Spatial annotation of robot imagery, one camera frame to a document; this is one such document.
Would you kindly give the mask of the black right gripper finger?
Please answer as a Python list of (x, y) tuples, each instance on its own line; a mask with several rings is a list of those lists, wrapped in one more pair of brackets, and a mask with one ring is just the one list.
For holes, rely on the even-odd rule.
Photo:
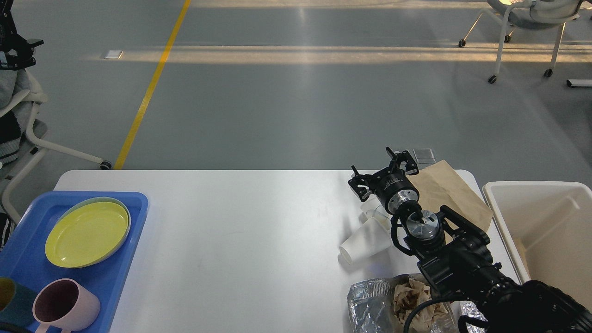
[(360, 202), (366, 202), (370, 196), (376, 194), (376, 173), (361, 173), (355, 165), (351, 165), (353, 175), (347, 182), (351, 191)]
[(390, 147), (385, 148), (391, 161), (387, 167), (387, 173), (414, 176), (419, 174), (419, 167), (408, 150), (402, 152), (393, 151)]

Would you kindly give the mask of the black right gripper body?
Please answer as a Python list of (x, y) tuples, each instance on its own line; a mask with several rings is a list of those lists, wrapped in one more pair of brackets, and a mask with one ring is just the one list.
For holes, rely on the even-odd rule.
[(370, 190), (389, 214), (394, 214), (404, 203), (418, 203), (420, 194), (404, 172), (389, 172), (386, 168), (370, 178)]

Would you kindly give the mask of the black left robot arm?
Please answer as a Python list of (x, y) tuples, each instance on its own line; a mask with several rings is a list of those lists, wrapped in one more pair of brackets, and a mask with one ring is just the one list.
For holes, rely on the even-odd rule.
[(36, 47), (44, 44), (42, 39), (25, 39), (17, 32), (11, 9), (12, 0), (0, 2), (0, 69), (21, 70), (34, 66)]

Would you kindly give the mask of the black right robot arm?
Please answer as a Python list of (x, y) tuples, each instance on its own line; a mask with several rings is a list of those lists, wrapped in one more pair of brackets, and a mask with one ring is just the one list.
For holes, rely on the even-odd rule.
[(391, 216), (387, 245), (415, 256), (417, 267), (438, 298), (418, 305), (406, 319), (407, 333), (413, 319), (425, 308), (444, 302), (470, 301), (485, 316), (466, 315), (458, 329), (480, 327), (487, 333), (589, 333), (591, 312), (560, 289), (530, 280), (519, 285), (501, 272), (487, 246), (486, 232), (442, 205), (439, 211), (420, 206), (420, 192), (408, 179), (419, 168), (407, 150), (386, 148), (389, 165), (376, 173), (360, 173), (354, 166), (347, 182), (361, 202), (377, 196)]

